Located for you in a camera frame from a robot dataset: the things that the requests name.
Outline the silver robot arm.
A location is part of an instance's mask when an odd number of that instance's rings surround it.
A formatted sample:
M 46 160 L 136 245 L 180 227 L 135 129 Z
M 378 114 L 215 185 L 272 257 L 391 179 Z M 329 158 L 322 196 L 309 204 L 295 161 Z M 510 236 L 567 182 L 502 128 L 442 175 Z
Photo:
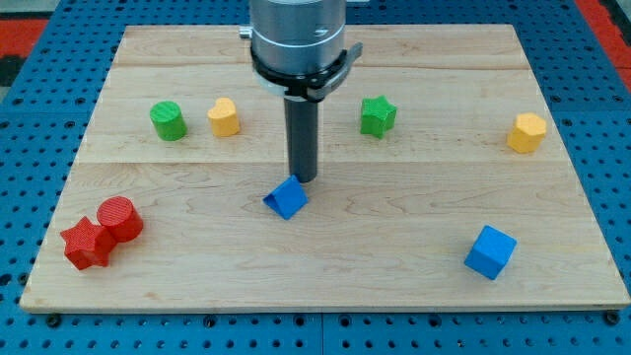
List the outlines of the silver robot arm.
M 289 173 L 317 176 L 318 105 L 347 78 L 363 44 L 345 46 L 344 0 L 249 0 L 252 69 L 284 100 Z

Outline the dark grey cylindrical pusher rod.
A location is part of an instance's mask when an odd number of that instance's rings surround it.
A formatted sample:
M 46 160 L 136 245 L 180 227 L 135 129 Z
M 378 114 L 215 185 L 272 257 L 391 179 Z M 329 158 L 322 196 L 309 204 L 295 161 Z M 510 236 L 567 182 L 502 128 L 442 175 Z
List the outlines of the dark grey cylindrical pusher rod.
M 289 173 L 299 182 L 317 175 L 318 105 L 285 99 L 285 123 Z

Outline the black clamp ring mount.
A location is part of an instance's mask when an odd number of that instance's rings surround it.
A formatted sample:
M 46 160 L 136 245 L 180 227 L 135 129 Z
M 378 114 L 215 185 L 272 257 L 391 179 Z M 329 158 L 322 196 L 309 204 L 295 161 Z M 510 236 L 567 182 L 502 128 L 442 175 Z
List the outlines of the black clamp ring mount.
M 363 54 L 363 43 L 356 42 L 327 67 L 311 74 L 286 74 L 266 66 L 250 50 L 252 70 L 260 86 L 272 95 L 295 102 L 320 103 L 334 92 L 351 72 L 353 63 Z

